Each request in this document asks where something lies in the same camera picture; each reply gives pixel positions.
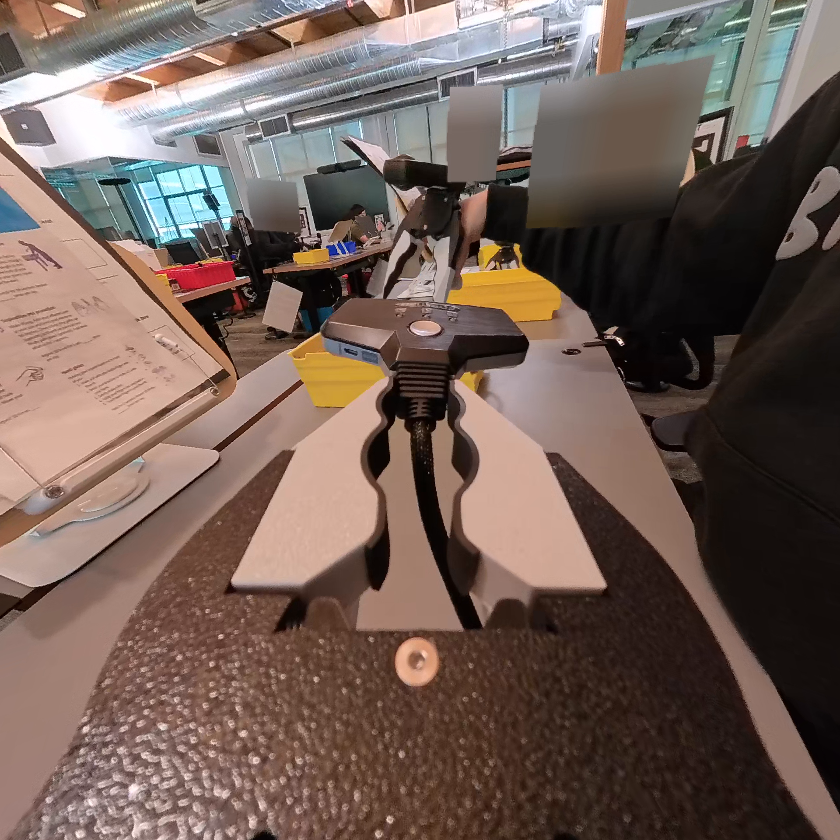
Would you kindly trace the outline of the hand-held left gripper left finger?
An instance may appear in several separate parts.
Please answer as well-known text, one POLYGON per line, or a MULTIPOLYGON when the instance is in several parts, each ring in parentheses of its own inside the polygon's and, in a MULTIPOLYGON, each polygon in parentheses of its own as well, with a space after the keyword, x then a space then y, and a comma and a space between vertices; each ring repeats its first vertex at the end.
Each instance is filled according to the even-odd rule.
POLYGON ((354 607, 382 587, 390 535, 379 478, 391 461, 394 399, 392 380, 379 380, 294 447, 233 590, 354 607))

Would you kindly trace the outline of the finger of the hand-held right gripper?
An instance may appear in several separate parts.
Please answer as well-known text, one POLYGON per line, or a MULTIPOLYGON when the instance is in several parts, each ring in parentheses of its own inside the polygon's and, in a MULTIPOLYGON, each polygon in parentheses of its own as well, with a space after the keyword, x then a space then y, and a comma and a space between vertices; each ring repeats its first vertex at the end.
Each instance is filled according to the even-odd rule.
POLYGON ((448 298, 459 278, 463 244, 462 238, 427 238, 434 268, 428 298, 448 298))
POLYGON ((397 282, 403 277, 404 269, 422 251, 423 246, 423 240, 415 236, 414 231, 404 226, 399 228, 392 241, 380 298, 388 298, 392 294, 397 282))

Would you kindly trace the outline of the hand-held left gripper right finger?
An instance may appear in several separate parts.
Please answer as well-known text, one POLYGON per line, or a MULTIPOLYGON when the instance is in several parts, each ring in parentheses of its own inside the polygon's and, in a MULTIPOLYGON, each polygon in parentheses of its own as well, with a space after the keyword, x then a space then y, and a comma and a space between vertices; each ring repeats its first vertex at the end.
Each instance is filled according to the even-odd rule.
POLYGON ((600 596, 606 580, 549 454, 461 381, 451 386, 451 575, 483 624, 528 620, 545 597, 600 596))

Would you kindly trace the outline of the person's right forearm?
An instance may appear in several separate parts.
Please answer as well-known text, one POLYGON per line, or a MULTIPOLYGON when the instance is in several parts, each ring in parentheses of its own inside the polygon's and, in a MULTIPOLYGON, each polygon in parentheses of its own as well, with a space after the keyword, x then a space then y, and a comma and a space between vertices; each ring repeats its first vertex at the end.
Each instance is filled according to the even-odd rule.
POLYGON ((525 188, 490 185, 484 238, 519 246, 525 268, 554 284, 603 328, 737 332, 757 292, 737 266, 738 192, 760 152, 696 174, 667 217, 526 229, 525 188))

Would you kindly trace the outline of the person's right hand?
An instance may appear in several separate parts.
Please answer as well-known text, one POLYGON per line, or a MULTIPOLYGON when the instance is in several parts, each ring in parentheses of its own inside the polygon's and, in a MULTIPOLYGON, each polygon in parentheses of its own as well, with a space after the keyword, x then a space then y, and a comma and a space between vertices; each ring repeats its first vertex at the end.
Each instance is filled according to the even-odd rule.
POLYGON ((487 222, 489 188, 469 196, 460 204, 460 246, 456 261, 459 273, 469 259, 470 250, 480 243, 487 222))

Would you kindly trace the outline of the wooden desk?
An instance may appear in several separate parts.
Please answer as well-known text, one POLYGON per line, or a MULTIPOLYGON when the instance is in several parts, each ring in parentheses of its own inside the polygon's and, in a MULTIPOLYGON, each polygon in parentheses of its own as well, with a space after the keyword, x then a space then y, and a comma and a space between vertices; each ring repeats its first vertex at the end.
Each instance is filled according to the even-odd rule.
POLYGON ((252 291, 246 276, 194 290, 178 290, 174 298, 206 329, 219 319, 231 319, 247 306, 245 291, 252 291))
POLYGON ((328 271, 331 277, 336 277, 337 282, 340 282, 344 276, 352 278, 359 275, 365 266, 374 264, 379 257, 387 257, 391 251, 390 242, 373 243, 352 254, 338 255, 318 263, 298 264, 292 261, 265 268, 262 274, 267 280, 299 286, 302 293, 301 305, 308 308, 310 303, 315 305, 320 300, 320 292, 311 282, 313 276, 328 271))

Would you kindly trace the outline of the yellow plastic bin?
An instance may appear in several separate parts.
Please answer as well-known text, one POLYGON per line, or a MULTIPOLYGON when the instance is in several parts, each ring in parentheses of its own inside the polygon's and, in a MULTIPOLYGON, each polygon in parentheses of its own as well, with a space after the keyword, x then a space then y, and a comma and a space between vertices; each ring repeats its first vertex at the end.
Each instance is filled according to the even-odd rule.
POLYGON ((514 322, 549 321, 562 305, 560 290, 528 270, 519 245, 482 245, 477 265, 466 266, 460 287, 453 288, 447 302, 458 306, 494 308, 514 322))
POLYGON ((356 350, 332 353, 317 333, 288 352, 315 406, 345 407, 390 375, 377 353, 356 350))

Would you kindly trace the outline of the tilted document board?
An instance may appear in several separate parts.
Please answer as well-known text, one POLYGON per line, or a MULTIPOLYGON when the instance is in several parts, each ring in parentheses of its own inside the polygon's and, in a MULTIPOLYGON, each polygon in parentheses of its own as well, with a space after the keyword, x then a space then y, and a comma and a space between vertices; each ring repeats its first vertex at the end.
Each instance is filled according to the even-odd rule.
POLYGON ((343 135, 341 143, 356 154, 364 163, 369 165, 383 182, 393 190, 390 182, 385 179, 385 165, 392 158, 381 146, 360 140, 352 135, 343 135))

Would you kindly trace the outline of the white paper sheet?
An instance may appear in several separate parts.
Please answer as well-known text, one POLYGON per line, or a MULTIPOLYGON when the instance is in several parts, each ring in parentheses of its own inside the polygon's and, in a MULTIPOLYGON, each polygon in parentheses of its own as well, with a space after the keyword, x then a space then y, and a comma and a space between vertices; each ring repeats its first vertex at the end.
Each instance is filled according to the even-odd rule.
POLYGON ((264 326, 279 332, 294 332, 302 298, 301 289, 283 281, 271 281, 262 318, 264 326))

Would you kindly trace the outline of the white stand base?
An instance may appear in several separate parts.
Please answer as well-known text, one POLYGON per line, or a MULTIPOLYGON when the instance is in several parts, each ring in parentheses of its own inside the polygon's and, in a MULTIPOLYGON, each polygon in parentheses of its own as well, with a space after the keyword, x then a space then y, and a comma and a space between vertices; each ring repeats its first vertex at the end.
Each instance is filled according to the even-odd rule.
POLYGON ((212 449, 159 444, 1 548, 1 576, 35 589, 74 574, 213 468, 212 449))

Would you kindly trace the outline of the red plastic bin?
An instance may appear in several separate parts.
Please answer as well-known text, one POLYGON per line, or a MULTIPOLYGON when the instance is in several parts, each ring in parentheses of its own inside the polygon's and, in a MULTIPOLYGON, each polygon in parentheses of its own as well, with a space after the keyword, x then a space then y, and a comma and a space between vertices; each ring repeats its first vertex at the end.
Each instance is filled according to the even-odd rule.
POLYGON ((236 280, 234 263, 229 260, 205 261, 188 266, 168 266, 155 275, 176 284, 179 289, 194 291, 236 280))

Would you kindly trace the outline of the black bag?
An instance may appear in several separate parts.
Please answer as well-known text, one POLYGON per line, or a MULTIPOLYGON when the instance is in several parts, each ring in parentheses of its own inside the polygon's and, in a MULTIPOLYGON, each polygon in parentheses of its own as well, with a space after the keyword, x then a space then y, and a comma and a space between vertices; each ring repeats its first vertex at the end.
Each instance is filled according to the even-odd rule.
POLYGON ((661 393, 675 386, 697 392, 715 374, 716 350, 712 334, 644 332, 612 327, 598 333, 629 391, 661 393))

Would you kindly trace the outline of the wooden pillar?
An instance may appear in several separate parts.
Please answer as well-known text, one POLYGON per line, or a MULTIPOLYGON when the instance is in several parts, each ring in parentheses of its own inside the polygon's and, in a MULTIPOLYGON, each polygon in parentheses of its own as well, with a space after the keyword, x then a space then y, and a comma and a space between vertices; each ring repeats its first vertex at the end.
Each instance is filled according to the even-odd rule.
POLYGON ((603 76, 621 71, 627 29, 628 1, 604 1, 598 40, 595 74, 603 76))

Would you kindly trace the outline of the person in black hoodie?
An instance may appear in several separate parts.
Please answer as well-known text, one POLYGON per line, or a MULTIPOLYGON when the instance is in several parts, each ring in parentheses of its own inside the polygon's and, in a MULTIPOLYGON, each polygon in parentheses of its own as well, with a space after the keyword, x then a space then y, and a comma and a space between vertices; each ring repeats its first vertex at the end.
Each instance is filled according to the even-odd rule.
POLYGON ((668 226, 668 323, 737 334, 688 451, 700 556, 838 804, 839 80, 668 226))

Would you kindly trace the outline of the framed picture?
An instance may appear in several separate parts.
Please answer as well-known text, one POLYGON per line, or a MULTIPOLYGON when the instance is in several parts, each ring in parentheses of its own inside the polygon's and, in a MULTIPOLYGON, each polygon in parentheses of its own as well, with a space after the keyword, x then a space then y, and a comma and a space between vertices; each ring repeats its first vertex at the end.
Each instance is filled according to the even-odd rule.
POLYGON ((697 167, 701 164, 714 165, 722 161, 733 111, 733 106, 729 106, 700 116, 691 147, 695 158, 699 160, 697 167))

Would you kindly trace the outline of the instruction sheet stand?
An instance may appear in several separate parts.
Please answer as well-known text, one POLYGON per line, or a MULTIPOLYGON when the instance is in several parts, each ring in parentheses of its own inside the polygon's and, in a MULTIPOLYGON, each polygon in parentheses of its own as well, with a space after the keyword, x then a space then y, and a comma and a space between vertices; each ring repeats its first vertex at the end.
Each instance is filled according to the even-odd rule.
POLYGON ((1 142, 2 545, 231 396, 163 282, 1 142))

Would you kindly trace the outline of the silver ventilation duct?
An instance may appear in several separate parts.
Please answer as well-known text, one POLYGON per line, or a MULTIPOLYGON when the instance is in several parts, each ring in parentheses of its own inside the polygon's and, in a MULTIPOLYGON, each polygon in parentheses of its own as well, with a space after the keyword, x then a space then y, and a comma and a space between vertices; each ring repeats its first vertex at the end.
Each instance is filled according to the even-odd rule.
POLYGON ((161 142, 172 142, 432 71, 506 57, 578 29, 536 16, 462 28, 454 19, 424 24, 416 14, 157 88, 110 103, 106 112, 122 128, 147 127, 161 142))
POLYGON ((1 82, 97 81, 217 37, 188 1, 118 3, 43 36, 8 25, 2 28, 1 82))

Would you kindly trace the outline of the black wall speaker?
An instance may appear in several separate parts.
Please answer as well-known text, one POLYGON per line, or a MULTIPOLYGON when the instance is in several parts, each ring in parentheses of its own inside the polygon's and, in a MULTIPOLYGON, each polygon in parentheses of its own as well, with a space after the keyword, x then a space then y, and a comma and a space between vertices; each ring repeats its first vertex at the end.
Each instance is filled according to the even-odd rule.
POLYGON ((16 145, 46 148, 56 144, 44 114, 37 109, 19 109, 2 114, 3 124, 16 145))

